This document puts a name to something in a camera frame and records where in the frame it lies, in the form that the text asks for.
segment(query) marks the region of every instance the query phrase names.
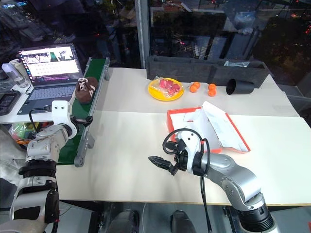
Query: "gray storage box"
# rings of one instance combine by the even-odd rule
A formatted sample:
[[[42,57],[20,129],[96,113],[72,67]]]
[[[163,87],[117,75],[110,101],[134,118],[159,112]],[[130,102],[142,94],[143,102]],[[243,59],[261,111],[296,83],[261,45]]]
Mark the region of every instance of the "gray storage box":
[[[214,83],[218,86],[226,86],[230,79],[237,79],[252,82],[255,88],[259,88],[269,74],[264,62],[250,61],[248,67],[225,67],[227,60],[245,62],[150,56],[147,59],[147,78],[168,77],[185,83]]]

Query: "white table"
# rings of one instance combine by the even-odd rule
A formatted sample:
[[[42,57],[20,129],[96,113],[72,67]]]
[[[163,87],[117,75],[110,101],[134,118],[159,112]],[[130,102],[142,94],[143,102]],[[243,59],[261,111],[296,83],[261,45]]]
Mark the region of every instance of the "white table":
[[[266,203],[311,204],[311,130],[270,77],[250,95],[226,96],[218,87],[211,98],[202,86],[199,93],[185,90],[179,100],[160,102],[146,92],[145,70],[109,71],[107,93],[100,94],[90,127],[95,146],[87,151],[85,165],[57,167],[61,199],[202,203],[198,177],[182,171],[172,176],[148,156],[173,160],[161,148],[168,133],[168,109],[200,106],[207,100],[236,114],[232,120],[251,151],[223,153],[257,175]],[[209,204],[229,204],[220,187],[209,180],[205,183]]]

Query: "laptop keyboard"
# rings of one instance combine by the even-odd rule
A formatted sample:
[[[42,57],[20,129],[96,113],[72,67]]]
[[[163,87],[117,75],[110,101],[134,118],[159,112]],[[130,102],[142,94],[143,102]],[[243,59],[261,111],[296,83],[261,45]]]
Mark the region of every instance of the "laptop keyboard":
[[[46,89],[35,89],[29,100],[42,100],[58,97],[71,97],[75,86],[61,86]]]

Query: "yellow plate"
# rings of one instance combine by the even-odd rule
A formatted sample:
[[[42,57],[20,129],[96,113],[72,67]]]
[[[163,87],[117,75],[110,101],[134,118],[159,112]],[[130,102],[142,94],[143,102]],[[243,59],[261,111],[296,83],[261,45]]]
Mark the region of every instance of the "yellow plate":
[[[151,85],[153,85],[157,80],[153,80],[151,83],[149,83],[149,85],[148,85],[148,92],[149,92],[149,94],[153,98],[155,98],[157,100],[162,100],[162,101],[172,101],[172,100],[176,100],[179,97],[181,97],[183,95],[183,93],[184,93],[184,89],[182,87],[182,84],[179,81],[175,80],[175,79],[171,79],[171,78],[166,78],[166,79],[172,80],[174,83],[178,84],[181,87],[180,91],[176,95],[168,98],[162,92],[153,89],[151,87]]]

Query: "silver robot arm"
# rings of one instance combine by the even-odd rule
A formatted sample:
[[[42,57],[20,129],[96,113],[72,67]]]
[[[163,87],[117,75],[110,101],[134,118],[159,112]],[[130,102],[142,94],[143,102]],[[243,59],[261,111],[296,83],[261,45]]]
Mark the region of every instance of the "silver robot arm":
[[[11,221],[0,225],[0,232],[42,233],[59,218],[56,164],[59,152],[77,134],[77,123],[90,124],[70,117],[67,101],[52,102],[54,125],[40,131],[27,147],[26,166],[19,170],[20,180],[10,209]]]
[[[202,141],[191,131],[180,131],[175,135],[176,142],[164,142],[164,147],[173,151],[176,164],[160,157],[152,156],[149,160],[156,166],[168,170],[172,175],[178,170],[204,176],[221,187],[232,207],[237,211],[240,226],[245,233],[279,233],[275,219],[271,216],[261,187],[255,174],[239,166],[228,155],[210,154],[200,150]]]

